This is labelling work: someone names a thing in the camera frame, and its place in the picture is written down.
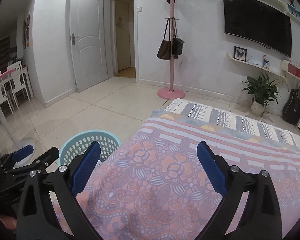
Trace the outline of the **person's left hand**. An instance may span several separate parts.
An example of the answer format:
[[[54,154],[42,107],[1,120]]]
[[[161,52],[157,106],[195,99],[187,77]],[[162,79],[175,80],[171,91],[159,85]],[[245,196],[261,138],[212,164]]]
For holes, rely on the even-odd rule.
[[[13,217],[0,214],[0,220],[8,230],[15,230],[17,228],[17,220]]]

